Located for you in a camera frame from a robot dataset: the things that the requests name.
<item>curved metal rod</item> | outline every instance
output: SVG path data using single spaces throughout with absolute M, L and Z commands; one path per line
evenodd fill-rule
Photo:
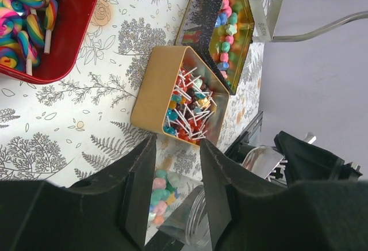
M 329 32 L 335 28 L 338 28 L 339 26 L 348 24 L 349 22 L 366 19 L 366 18 L 368 18 L 368 11 L 358 12 L 352 15 L 345 16 L 341 19 L 338 19 L 335 22 L 322 26 L 321 28 L 316 29 L 315 31 L 311 31 L 306 34 L 294 35 L 294 36 L 274 36 L 271 42 L 273 43 L 284 42 L 285 43 L 285 42 L 300 42 L 300 41 L 309 40 L 319 35 L 322 35 L 326 32 Z

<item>tablecloth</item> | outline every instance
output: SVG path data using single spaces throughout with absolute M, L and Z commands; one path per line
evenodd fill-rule
M 0 180 L 68 187 L 141 142 L 148 132 L 129 119 L 145 67 L 152 47 L 174 44 L 188 1 L 98 0 L 65 79 L 33 85 L 0 77 Z M 263 47 L 251 44 L 221 129 L 222 151 L 258 113 Z M 156 167 L 200 180 L 199 147 L 159 135 Z

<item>box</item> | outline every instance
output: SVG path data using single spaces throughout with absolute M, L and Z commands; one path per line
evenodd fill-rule
M 213 60 L 212 54 L 219 41 L 218 29 L 214 28 L 223 0 L 190 0 L 183 23 L 176 40 L 177 45 L 189 45 L 211 68 L 230 94 L 235 94 L 240 76 L 248 54 L 254 29 L 254 21 L 248 0 L 237 0 L 241 3 L 239 20 L 246 29 L 240 30 L 237 42 L 236 60 L 229 67 L 228 81 L 223 77 Z
M 64 78 L 73 68 L 97 0 L 58 0 L 51 53 L 41 54 L 41 65 L 33 76 L 0 65 L 0 73 L 34 84 L 48 84 Z
M 213 144 L 216 144 L 228 105 L 229 92 L 196 52 L 188 46 L 153 48 L 133 108 L 131 123 L 136 127 L 189 143 L 163 131 L 166 112 L 182 64 L 188 71 L 197 67 L 193 75 L 201 75 L 204 83 L 213 91 L 212 98 L 217 106 L 215 113 L 206 123 L 206 130 L 208 130 L 206 136 Z

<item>red tray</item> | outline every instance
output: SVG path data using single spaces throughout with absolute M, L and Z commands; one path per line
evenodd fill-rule
M 41 65 L 33 76 L 0 64 L 0 73 L 34 84 L 64 78 L 73 68 L 97 0 L 59 0 L 50 54 L 41 54 Z

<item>wall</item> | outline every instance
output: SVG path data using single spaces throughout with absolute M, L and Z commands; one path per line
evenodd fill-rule
M 276 35 L 310 32 L 368 10 L 367 2 L 284 0 Z M 266 44 L 262 144 L 272 144 L 280 130 L 298 138 L 311 131 L 316 145 L 360 164 L 368 177 L 367 28 L 365 19 L 305 42 Z

